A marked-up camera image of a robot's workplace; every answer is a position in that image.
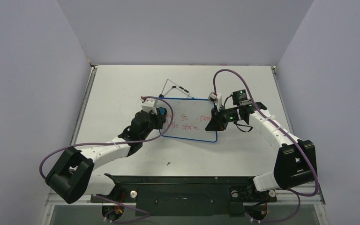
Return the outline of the teal whiteboard eraser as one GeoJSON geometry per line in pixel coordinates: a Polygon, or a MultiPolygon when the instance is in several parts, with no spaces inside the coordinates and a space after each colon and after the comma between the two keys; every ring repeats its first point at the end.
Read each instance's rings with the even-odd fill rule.
{"type": "Polygon", "coordinates": [[[162,116],[166,116],[166,115],[167,115],[167,109],[164,108],[164,107],[159,107],[159,108],[157,109],[157,111],[158,111],[159,114],[162,115],[162,116]]]}

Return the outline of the blue framed whiteboard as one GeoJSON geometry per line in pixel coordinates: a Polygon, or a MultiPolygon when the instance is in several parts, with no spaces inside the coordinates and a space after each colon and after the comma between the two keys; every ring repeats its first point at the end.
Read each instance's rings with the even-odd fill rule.
{"type": "Polygon", "coordinates": [[[163,100],[169,103],[173,109],[170,111],[167,104],[157,101],[157,107],[167,109],[166,122],[159,131],[162,133],[169,127],[168,131],[163,134],[164,137],[208,143],[217,142],[217,132],[205,130],[211,120],[214,103],[202,98],[165,97],[163,100]]]}

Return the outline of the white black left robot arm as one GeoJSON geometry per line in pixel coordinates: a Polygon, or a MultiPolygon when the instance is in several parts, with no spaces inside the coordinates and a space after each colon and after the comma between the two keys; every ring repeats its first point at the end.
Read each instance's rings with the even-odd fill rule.
{"type": "Polygon", "coordinates": [[[61,155],[47,175],[45,183],[66,203],[78,201],[83,195],[103,195],[108,201],[120,198],[121,188],[105,174],[94,173],[99,167],[116,159],[135,154],[149,134],[163,128],[168,112],[157,108],[156,112],[140,111],[121,134],[107,143],[86,143],[85,149],[77,145],[61,149],[61,155]]]}

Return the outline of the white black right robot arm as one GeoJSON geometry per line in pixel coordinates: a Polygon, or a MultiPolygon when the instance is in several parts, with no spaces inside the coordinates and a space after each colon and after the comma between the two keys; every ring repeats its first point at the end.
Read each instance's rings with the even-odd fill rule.
{"type": "Polygon", "coordinates": [[[232,94],[233,108],[225,108],[222,95],[211,92],[208,100],[214,103],[211,119],[206,131],[224,131],[229,123],[244,121],[246,126],[260,133],[277,150],[274,169],[253,178],[246,186],[246,195],[258,200],[265,191],[287,190],[295,186],[313,182],[316,177],[315,147],[311,141],[302,141],[283,128],[261,102],[253,103],[245,90],[232,94]]]}

